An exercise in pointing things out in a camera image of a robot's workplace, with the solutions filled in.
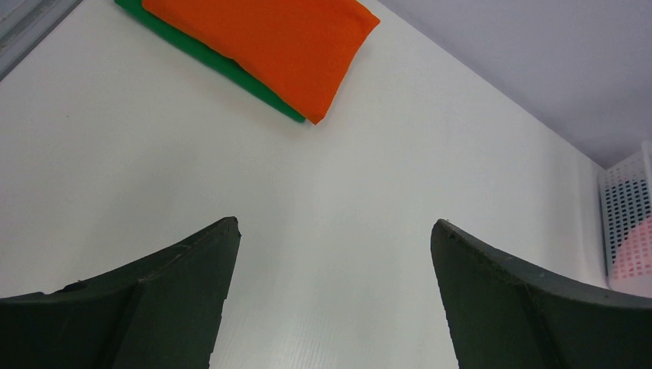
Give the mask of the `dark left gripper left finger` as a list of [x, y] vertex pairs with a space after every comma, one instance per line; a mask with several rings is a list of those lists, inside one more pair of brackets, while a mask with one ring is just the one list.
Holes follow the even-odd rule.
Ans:
[[3, 368], [207, 368], [238, 255], [234, 217], [59, 291], [1, 301]]

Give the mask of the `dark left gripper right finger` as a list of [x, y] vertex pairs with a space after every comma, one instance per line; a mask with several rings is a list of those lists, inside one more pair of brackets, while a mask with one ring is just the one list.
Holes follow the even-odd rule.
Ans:
[[444, 219], [431, 257], [461, 368], [649, 368], [651, 301], [494, 248]]

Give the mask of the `pink crumpled t-shirt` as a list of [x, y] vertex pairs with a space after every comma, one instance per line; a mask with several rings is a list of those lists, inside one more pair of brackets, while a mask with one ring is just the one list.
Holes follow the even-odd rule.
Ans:
[[613, 274], [615, 280], [651, 276], [651, 217], [627, 232], [617, 249]]

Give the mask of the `white plastic laundry basket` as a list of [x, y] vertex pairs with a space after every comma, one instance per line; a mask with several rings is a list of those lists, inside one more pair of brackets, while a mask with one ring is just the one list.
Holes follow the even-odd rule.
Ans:
[[651, 142], [598, 176], [604, 235], [607, 283], [614, 291], [649, 298], [651, 276], [615, 280], [613, 267], [618, 247], [627, 232], [651, 217]]

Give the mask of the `folded orange t-shirt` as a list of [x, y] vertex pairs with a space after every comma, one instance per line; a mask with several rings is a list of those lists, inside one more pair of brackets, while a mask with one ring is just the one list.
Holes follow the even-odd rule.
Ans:
[[143, 1], [229, 58], [312, 124], [328, 113], [379, 18], [357, 1]]

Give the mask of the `folded green t-shirt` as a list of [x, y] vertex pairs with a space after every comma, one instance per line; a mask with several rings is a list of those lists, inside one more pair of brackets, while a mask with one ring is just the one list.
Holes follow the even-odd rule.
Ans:
[[299, 123], [305, 122], [305, 118], [301, 114], [282, 101], [270, 88], [247, 73], [235, 61], [218, 54], [207, 45], [168, 25], [146, 11], [140, 1], [115, 0], [115, 4], [168, 44], [235, 83], [291, 120]]

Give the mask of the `aluminium frame post left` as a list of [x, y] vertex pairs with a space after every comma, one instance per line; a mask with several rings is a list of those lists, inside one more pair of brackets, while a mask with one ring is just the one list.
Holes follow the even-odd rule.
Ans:
[[1, 78], [5, 78], [81, 0], [1, 0]]

